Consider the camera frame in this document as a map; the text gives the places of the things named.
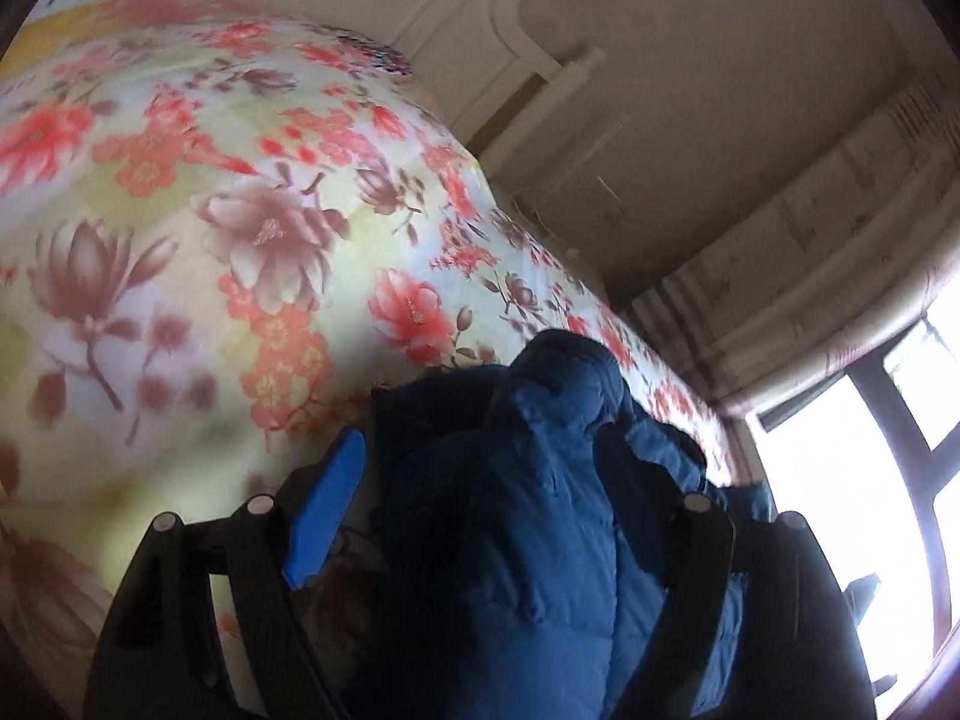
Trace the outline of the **floral bed quilt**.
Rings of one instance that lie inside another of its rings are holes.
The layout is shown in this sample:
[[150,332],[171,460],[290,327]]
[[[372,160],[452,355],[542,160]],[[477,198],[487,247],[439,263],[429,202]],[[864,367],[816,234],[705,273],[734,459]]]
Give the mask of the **floral bed quilt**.
[[112,0],[2,62],[2,628],[82,711],[145,523],[228,511],[374,387],[600,341],[633,397],[719,418],[496,203],[412,76],[229,0]]

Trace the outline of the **dark window frame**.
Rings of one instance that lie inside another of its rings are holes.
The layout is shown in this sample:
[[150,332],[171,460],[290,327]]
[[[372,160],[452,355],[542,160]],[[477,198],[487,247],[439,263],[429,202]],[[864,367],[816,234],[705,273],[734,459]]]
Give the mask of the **dark window frame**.
[[791,421],[840,380],[856,389],[884,436],[918,523],[928,564],[932,646],[940,649],[955,624],[958,574],[949,567],[935,500],[958,475],[958,343],[923,314],[864,358],[793,398],[760,413],[767,433]]

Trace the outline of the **blue puffer jacket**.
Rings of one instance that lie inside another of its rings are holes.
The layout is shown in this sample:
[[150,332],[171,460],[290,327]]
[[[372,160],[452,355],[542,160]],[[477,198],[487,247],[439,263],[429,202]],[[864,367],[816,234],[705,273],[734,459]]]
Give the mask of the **blue puffer jacket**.
[[311,613],[355,718],[612,712],[665,592],[597,475],[604,427],[682,491],[736,518],[773,513],[763,484],[711,486],[700,447],[631,396],[612,353],[563,330],[506,366],[379,388],[371,418],[370,543]]

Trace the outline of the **white headboard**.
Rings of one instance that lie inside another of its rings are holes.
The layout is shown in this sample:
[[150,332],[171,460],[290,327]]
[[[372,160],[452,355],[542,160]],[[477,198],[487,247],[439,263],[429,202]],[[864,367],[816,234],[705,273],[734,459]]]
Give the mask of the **white headboard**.
[[524,0],[238,0],[361,32],[409,60],[451,132],[500,172],[605,60],[587,46],[558,60],[521,23]]

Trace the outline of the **blue red floral pillow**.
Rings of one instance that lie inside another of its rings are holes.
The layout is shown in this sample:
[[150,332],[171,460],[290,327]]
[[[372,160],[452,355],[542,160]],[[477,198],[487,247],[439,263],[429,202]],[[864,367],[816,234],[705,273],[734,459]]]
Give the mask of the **blue red floral pillow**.
[[373,67],[374,70],[395,76],[413,75],[407,57],[392,46],[375,41],[371,37],[364,36],[363,32],[354,29],[332,28],[331,33],[340,44],[363,55],[366,64]]

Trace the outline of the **striped beige curtain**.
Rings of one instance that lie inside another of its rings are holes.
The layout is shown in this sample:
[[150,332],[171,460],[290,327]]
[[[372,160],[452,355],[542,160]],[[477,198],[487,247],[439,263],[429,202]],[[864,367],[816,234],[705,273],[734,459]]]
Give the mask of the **striped beige curtain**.
[[957,281],[958,76],[923,71],[625,317],[742,418],[850,366]]

